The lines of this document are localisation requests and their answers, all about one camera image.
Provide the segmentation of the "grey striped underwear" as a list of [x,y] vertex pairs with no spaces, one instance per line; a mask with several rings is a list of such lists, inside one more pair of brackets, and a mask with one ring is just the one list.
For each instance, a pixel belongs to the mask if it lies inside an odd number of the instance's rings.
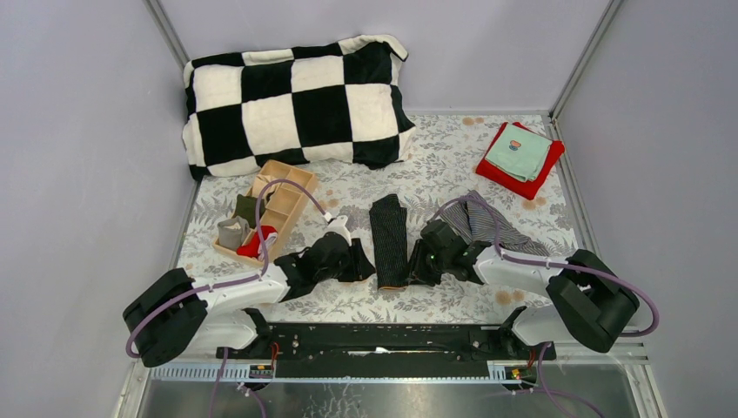
[[493,243],[499,239],[500,246],[506,250],[539,256],[549,256],[545,246],[524,235],[495,208],[492,213],[482,206],[469,201],[457,201],[448,206],[440,215],[467,244],[473,241]]

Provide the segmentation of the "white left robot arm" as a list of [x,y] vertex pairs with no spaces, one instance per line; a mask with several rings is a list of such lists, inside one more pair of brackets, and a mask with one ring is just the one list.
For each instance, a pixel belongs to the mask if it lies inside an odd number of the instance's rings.
[[328,232],[312,246],[282,255],[264,272],[195,280],[183,268],[163,274],[124,311],[126,352],[146,367],[179,357],[215,354],[220,348],[258,358],[270,346],[260,304],[278,304],[311,293],[325,280],[351,283],[375,269],[359,239]]

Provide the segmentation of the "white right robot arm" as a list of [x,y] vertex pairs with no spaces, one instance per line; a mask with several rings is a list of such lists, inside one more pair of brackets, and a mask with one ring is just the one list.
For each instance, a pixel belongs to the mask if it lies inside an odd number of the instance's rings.
[[502,285],[548,298],[544,307],[520,307],[500,325],[499,345],[507,357],[519,359],[542,343],[568,339],[606,353],[640,306],[633,291],[612,282],[608,272],[587,266],[597,258],[586,250],[573,256],[546,258],[510,252],[457,239],[432,246],[419,239],[408,263],[412,280],[432,285],[442,274],[478,285]]

